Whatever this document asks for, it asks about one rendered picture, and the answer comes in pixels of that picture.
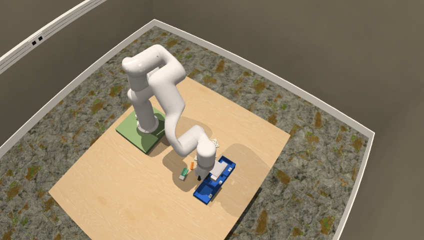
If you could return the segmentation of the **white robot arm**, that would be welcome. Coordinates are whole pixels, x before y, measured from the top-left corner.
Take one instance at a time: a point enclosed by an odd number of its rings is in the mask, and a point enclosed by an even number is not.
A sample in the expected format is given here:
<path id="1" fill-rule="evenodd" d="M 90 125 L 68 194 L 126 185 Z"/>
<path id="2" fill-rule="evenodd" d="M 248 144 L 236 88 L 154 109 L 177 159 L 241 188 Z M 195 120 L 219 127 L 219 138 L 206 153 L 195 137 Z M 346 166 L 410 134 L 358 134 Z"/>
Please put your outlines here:
<path id="1" fill-rule="evenodd" d="M 164 66 L 159 68 L 160 65 Z M 176 87 L 186 78 L 181 63 L 163 46 L 155 44 L 134 57 L 124 58 L 122 68 L 127 74 L 130 87 L 127 96 L 139 121 L 138 129 L 149 134 L 158 128 L 159 120 L 149 100 L 155 96 L 165 113 L 165 135 L 174 151 L 186 157 L 196 149 L 198 166 L 210 172 L 210 179 L 216 182 L 228 164 L 216 160 L 216 145 L 205 130 L 194 125 L 178 139 L 176 137 L 176 126 L 186 106 Z"/>

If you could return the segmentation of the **green and grey eraser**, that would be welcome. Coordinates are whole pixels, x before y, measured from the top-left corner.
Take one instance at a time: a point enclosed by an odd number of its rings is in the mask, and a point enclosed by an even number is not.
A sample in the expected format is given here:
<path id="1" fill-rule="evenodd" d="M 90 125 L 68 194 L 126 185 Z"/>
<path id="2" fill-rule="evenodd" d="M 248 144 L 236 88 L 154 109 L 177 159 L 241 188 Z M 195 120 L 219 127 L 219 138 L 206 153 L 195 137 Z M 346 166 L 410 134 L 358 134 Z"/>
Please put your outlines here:
<path id="1" fill-rule="evenodd" d="M 182 171 L 182 173 L 181 173 L 181 175 L 180 175 L 180 177 L 179 177 L 179 179 L 180 179 L 180 180 L 182 180 L 182 181 L 184 180 L 184 178 L 185 178 L 185 176 L 186 176 L 186 174 L 187 174 L 188 170 L 189 170 L 189 169 L 187 169 L 187 168 L 185 168 L 185 167 L 184 167 L 184 169 L 183 169 L 183 171 Z"/>

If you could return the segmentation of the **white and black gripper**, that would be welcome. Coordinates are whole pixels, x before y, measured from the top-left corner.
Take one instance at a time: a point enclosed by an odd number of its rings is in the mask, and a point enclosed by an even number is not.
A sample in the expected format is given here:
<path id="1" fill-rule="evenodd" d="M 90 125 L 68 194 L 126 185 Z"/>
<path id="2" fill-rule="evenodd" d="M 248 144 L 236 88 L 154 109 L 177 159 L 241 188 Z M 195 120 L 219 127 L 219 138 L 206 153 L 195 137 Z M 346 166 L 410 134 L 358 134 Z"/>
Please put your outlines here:
<path id="1" fill-rule="evenodd" d="M 199 176 L 198 176 L 199 175 Z M 204 180 L 204 179 L 208 179 L 208 177 L 210 176 L 210 172 L 208 172 L 206 169 L 202 169 L 198 166 L 198 164 L 196 165 L 195 168 L 195 176 L 198 176 L 198 181 L 200 180 Z"/>

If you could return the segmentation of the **blue three-compartment bin rack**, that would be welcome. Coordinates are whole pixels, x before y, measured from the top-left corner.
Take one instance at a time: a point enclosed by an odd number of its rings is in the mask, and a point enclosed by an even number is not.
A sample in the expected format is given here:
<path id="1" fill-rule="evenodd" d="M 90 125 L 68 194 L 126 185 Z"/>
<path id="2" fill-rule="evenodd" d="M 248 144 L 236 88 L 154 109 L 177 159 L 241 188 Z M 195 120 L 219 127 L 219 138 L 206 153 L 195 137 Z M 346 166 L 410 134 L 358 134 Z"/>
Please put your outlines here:
<path id="1" fill-rule="evenodd" d="M 204 179 L 203 182 L 193 193 L 197 199 L 199 199 L 206 205 L 210 202 L 210 200 L 213 198 L 219 188 L 223 185 L 225 180 L 228 178 L 228 176 L 231 174 L 231 172 L 236 166 L 236 163 L 232 162 L 231 160 L 222 155 L 218 162 L 222 163 L 223 161 L 227 163 L 228 166 L 222 173 L 222 175 L 218 178 L 218 180 L 216 182 L 212 181 L 212 174 L 209 173 L 209 177 L 207 177 L 207 179 Z"/>

